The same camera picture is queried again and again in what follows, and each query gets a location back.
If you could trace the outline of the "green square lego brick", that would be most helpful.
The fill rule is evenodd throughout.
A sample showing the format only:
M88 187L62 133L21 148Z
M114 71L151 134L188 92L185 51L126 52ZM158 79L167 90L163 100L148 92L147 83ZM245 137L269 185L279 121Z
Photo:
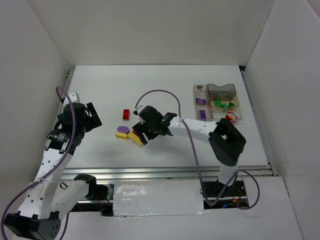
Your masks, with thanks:
M221 108L222 107L222 102L220 100L215 100L214 101L214 105Z

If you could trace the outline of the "long yellow lego plate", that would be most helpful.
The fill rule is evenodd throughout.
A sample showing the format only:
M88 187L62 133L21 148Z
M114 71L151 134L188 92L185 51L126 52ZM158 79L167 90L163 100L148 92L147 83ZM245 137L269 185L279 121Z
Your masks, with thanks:
M134 134L132 131L130 131L128 134L127 134L127 137L133 141L137 146L139 147L142 147L144 144L141 142L140 138Z

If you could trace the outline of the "red rectangular lego brick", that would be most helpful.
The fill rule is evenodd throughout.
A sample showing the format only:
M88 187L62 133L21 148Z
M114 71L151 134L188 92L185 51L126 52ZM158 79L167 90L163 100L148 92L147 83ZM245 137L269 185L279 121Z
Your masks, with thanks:
M128 121L130 119L130 110L129 109L123 110L122 119L124 121Z

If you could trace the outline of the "small green lego brick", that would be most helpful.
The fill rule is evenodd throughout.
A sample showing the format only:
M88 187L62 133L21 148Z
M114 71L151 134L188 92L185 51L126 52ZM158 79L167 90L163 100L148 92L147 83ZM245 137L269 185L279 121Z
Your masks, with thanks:
M223 109L227 109L228 106L227 106L227 104L224 103L224 104L222 104L221 107L222 107Z

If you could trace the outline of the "purple lego brick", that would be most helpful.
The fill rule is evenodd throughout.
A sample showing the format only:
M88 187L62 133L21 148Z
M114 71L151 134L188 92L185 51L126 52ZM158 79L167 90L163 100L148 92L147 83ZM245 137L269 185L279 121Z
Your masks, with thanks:
M207 104L207 100L203 98L196 98L195 102L197 105L205 106Z
M198 117L199 117L200 119L206 119L206 118L207 118L206 111L203 110L203 109L199 110L199 112L198 112Z

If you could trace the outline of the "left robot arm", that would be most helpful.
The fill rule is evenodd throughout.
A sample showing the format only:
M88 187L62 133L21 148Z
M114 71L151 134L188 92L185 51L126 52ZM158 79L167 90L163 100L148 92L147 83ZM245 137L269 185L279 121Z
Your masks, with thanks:
M62 219L81 199L97 200L101 186L94 176L78 174L59 197L55 197L61 177L85 133L102 126L89 102L67 104L58 116L53 130L47 135L40 168L27 190L17 212L4 212L1 226L30 240L54 240Z

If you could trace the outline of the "purple round lego piece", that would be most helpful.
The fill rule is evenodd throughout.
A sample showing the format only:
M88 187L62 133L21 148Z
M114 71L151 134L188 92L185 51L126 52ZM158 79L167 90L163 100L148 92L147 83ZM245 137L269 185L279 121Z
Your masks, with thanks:
M127 126L122 125L117 128L117 131L119 133L128 134L130 132L130 129Z

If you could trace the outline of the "red round flower lego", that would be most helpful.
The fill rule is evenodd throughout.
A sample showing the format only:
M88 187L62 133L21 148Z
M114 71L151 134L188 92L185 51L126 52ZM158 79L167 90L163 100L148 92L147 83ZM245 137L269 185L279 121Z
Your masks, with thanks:
M233 112L228 112L225 116L227 120L235 124L238 121L238 116Z

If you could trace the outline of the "light green lego brick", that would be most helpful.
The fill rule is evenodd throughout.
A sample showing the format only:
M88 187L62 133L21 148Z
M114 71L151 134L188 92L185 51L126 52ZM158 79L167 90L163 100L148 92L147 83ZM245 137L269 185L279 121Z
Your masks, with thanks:
M228 108L232 108L232 107L234 107L235 106L235 104L233 103L233 102L229 102L229 104L228 104Z

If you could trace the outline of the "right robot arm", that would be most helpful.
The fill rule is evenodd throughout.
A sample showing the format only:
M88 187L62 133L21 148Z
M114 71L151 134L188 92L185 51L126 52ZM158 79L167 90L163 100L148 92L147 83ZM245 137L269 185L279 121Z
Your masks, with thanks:
M132 128L143 145L158 136L189 138L197 171L200 174L194 140L209 144L220 162L217 182L222 193L226 194L234 185L238 174L238 159L243 153L246 139L228 119L201 121L183 118L172 112L162 115L149 105L141 110L135 109L133 114L138 116L139 122Z

